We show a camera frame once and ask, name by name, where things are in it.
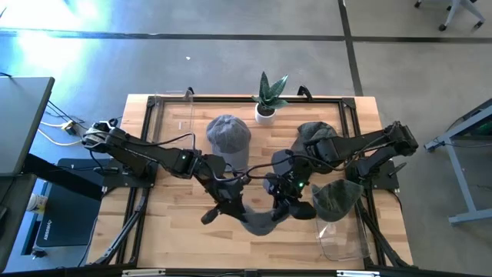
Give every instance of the wooden table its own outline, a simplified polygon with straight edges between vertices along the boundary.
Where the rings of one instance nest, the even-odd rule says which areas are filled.
[[[140,136],[148,95],[129,95],[121,128]],[[361,132],[381,129],[375,98],[356,97],[357,116]],[[254,103],[194,103],[191,108],[178,103],[166,103],[162,133],[159,140],[173,138],[187,129],[197,136],[196,147],[211,153],[205,129],[222,114],[235,115],[251,130],[250,161],[256,165],[268,163],[271,155],[288,149],[298,135],[297,127],[304,122],[323,121],[341,134],[338,108],[331,104],[293,104],[278,111],[273,126],[261,126],[254,120]],[[353,135],[351,118],[348,117]],[[177,146],[190,147],[189,141]],[[273,172],[271,168],[255,174]],[[310,182],[325,185],[342,179],[343,172],[313,175]],[[111,244],[122,226],[129,189],[116,189],[101,204],[88,262],[95,261]],[[304,189],[303,199],[310,199],[310,188]],[[374,191],[377,217],[381,232],[400,257],[412,263],[404,221],[396,198],[389,192]],[[244,188],[244,203],[255,210],[267,210],[272,198],[254,180]],[[214,203],[194,179],[177,179],[160,169],[151,191],[141,241],[139,268],[227,268],[227,269],[362,269],[361,259],[335,262],[327,259],[316,238],[314,220],[301,221],[290,217],[269,235],[255,236],[247,232],[237,219],[219,215],[211,224],[202,225],[200,218]],[[343,220],[355,220],[349,215]],[[133,235],[129,235],[127,256],[131,252]],[[369,235],[374,261],[374,240]]]

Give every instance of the white pot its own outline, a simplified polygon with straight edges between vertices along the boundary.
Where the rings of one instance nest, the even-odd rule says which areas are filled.
[[[260,113],[258,112],[258,105],[259,104],[257,103],[256,106],[254,107],[254,118],[256,119],[256,122],[258,122],[258,124],[260,124],[260,125],[272,125],[272,124],[274,124],[275,115],[277,114],[277,110],[275,110],[275,112],[272,115],[263,116],[263,115],[260,115]]]

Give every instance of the cap brim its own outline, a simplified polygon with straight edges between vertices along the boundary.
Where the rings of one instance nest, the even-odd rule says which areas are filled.
[[[249,161],[249,147],[238,151],[236,153],[223,153],[219,150],[216,145],[212,144],[212,153],[214,155],[221,156],[224,158],[225,162],[232,165],[235,170],[239,172],[246,171],[248,169],[248,161]],[[231,172],[232,169],[229,165],[225,167],[226,172]]]

